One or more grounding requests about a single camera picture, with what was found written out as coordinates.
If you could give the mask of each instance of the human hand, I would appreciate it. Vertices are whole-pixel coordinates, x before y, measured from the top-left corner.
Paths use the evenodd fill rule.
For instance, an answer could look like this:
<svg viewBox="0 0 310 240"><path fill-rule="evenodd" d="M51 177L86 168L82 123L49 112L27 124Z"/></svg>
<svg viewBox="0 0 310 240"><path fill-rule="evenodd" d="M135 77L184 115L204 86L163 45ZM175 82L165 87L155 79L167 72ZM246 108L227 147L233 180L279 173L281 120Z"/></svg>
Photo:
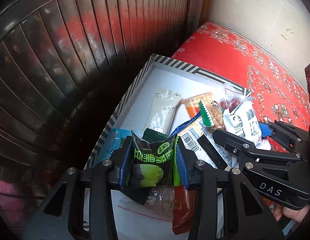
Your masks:
<svg viewBox="0 0 310 240"><path fill-rule="evenodd" d="M303 220L303 218L306 216L309 209L310 209L310 205L305 206L301 210L292 210L287 207L283 207L282 205L274 203L273 215L277 221L280 220L282 215L284 215L300 223Z"/></svg>

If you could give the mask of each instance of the barcode number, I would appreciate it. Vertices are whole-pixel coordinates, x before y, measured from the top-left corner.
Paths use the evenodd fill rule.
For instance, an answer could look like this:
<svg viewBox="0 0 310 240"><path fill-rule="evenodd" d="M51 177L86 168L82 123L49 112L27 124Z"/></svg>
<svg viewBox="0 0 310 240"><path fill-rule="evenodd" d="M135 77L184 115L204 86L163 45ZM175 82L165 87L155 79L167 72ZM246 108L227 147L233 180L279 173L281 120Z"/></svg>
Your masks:
<svg viewBox="0 0 310 240"><path fill-rule="evenodd" d="M189 133L185 133L182 136L182 139L192 151L196 152L199 149L198 145L194 142Z"/></svg>
<svg viewBox="0 0 310 240"><path fill-rule="evenodd" d="M254 113L253 109L249 109L249 110L246 112L246 114L247 114L248 120L251 120L251 119L255 116L255 113Z"/></svg>

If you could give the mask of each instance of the green serrated package edge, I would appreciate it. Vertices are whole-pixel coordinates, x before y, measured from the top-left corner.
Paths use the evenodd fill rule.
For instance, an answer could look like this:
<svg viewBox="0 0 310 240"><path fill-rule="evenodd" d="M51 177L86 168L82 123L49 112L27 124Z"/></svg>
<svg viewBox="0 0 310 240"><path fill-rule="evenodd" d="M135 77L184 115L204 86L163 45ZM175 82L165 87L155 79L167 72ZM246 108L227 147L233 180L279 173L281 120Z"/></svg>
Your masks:
<svg viewBox="0 0 310 240"><path fill-rule="evenodd" d="M208 112L203 100L201 99L198 103L200 115L202 116L203 124L207 127L214 127L214 122L211 115Z"/></svg>
<svg viewBox="0 0 310 240"><path fill-rule="evenodd" d="M176 135L175 142L174 142L175 145L174 145L174 164L173 164L173 185L175 187L181 184L181 179L179 177L178 170L177 170L177 164L176 164L177 142L178 142L178 136Z"/></svg>

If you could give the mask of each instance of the white snack package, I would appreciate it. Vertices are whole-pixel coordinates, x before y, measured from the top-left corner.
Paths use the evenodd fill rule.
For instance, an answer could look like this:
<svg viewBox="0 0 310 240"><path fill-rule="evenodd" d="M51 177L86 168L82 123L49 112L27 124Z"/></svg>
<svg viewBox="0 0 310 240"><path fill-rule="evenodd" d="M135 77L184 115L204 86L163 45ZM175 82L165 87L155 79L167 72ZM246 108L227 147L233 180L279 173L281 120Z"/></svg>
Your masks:
<svg viewBox="0 0 310 240"><path fill-rule="evenodd" d="M225 109L223 120L228 132L253 142L258 148L262 144L262 131L252 100L252 97L245 98L231 113L229 109Z"/></svg>
<svg viewBox="0 0 310 240"><path fill-rule="evenodd" d="M174 93L172 90L167 90L163 87L158 87L153 97L151 109L143 131L149 128L160 133L168 134L176 106L181 99L181 94Z"/></svg>

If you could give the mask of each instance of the floral tablecloth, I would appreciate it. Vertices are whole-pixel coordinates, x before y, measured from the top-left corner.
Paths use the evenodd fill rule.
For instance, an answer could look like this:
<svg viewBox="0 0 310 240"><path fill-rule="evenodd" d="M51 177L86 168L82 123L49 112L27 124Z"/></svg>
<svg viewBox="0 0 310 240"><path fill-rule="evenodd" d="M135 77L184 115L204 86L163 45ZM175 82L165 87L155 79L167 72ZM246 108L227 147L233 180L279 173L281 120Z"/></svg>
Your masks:
<svg viewBox="0 0 310 240"><path fill-rule="evenodd" d="M249 88L260 121L280 120L308 130L307 91L279 61L243 36L207 21L172 57ZM284 151L271 139L270 143L276 150Z"/></svg>

